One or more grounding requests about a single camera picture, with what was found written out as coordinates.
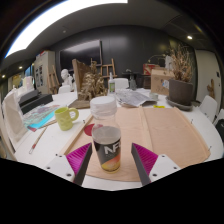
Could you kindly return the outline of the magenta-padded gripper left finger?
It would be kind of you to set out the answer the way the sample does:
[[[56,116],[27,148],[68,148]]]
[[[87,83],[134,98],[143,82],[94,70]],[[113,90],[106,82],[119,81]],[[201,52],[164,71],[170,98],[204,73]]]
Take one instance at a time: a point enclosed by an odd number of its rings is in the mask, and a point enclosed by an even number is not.
[[[88,163],[92,154],[92,144],[88,143],[68,155],[56,155],[45,166],[45,169],[65,180],[81,186],[86,174]]]

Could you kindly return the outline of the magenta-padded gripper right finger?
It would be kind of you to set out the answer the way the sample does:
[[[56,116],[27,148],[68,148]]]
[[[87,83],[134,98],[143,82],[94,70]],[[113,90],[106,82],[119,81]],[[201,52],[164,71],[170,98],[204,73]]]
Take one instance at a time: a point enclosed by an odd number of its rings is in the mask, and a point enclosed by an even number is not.
[[[143,186],[180,170],[167,155],[157,155],[136,143],[132,144],[131,153]]]

